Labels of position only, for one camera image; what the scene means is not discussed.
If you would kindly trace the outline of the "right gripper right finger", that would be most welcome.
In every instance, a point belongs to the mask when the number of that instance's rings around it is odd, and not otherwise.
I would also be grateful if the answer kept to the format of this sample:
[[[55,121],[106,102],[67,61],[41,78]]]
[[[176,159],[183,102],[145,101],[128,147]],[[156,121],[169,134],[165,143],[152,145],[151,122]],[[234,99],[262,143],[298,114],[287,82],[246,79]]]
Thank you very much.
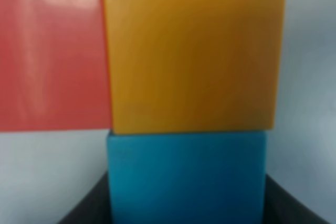
[[[269,175],[266,176],[264,224],[327,224],[305,205],[297,201]]]

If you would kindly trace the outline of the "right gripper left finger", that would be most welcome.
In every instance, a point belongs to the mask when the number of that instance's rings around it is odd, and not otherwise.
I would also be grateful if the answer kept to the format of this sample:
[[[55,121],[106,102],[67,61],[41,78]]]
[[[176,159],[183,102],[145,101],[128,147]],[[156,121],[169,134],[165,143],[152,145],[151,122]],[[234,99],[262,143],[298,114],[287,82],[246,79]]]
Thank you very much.
[[[77,206],[63,217],[60,224],[111,224],[111,202],[108,173],[100,178]]]

